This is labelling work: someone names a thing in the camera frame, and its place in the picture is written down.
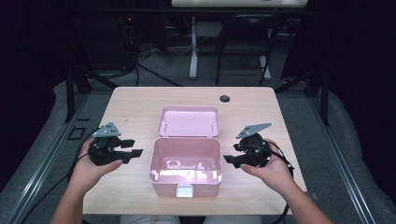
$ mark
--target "person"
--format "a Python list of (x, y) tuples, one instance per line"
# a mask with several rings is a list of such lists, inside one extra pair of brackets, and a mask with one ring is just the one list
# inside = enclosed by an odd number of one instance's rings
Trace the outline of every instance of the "person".
[[(80, 156), (88, 153), (92, 140), (83, 144)], [(269, 144), (271, 150), (278, 152), (274, 141), (270, 139), (265, 139), (265, 141), (271, 142), (272, 144)], [(89, 156), (80, 158), (50, 223), (81, 223), (85, 194), (96, 185), (103, 175), (116, 170), (121, 165), (122, 161), (113, 161), (106, 165), (96, 166)], [(289, 205), (297, 223), (332, 223), (294, 182), (287, 165), (277, 156), (271, 156), (264, 167), (242, 164), (241, 169), (249, 175), (257, 176), (270, 189), (279, 193)], [(120, 223), (177, 224), (179, 220), (172, 216), (121, 216)], [(213, 216), (207, 217), (204, 222), (204, 224), (215, 223), (261, 223), (261, 217)]]

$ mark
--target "hand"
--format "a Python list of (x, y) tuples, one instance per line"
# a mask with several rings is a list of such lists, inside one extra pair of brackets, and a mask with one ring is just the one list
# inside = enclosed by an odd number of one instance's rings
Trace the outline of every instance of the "hand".
[[(271, 139), (264, 140), (269, 142), (268, 145), (271, 150), (279, 153), (274, 141)], [(297, 186), (291, 177), (286, 163), (275, 155), (271, 155), (270, 160), (264, 167), (253, 167), (247, 164), (242, 164), (241, 168), (246, 173), (260, 178), (269, 188), (273, 189), (279, 194), (282, 194), (285, 192), (285, 190)]]
[[(78, 157), (88, 153), (92, 141), (93, 139), (90, 139), (82, 145), (81, 152)], [(76, 163), (69, 182), (69, 188), (72, 188), (76, 193), (79, 192), (84, 195), (97, 184), (103, 175), (116, 170), (121, 165), (122, 160), (118, 160), (106, 165), (97, 166), (91, 161), (89, 155), (85, 155)]]

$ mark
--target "plastic container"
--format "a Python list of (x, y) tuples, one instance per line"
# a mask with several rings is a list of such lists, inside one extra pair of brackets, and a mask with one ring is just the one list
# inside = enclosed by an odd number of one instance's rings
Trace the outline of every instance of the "plastic container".
[(149, 180), (160, 196), (207, 197), (219, 193), (222, 176), (218, 110), (168, 106), (163, 109)]

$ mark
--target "open lid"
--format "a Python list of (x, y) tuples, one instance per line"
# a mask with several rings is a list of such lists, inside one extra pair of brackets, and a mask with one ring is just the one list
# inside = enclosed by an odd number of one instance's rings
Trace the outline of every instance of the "open lid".
[(219, 114), (215, 107), (167, 106), (163, 109), (158, 134), (162, 137), (216, 137)]

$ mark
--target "wooden table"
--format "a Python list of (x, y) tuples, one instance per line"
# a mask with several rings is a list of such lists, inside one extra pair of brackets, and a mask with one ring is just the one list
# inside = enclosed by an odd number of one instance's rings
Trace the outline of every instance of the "wooden table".
[[(219, 98), (228, 95), (230, 102)], [(121, 87), (108, 103), (101, 126), (113, 121), (121, 139), (134, 139), (133, 148), (143, 148), (132, 159), (105, 175), (84, 200), (84, 214), (112, 215), (278, 215), (284, 200), (252, 175), (222, 161), (223, 177), (217, 197), (160, 197), (149, 181), (149, 165), (162, 110), (169, 105), (214, 106), (219, 111), (219, 135), (223, 155), (240, 155), (233, 149), (235, 136), (246, 125), (271, 122), (261, 131), (273, 139), (295, 167), (294, 179), (306, 190), (274, 91), (245, 87)]]

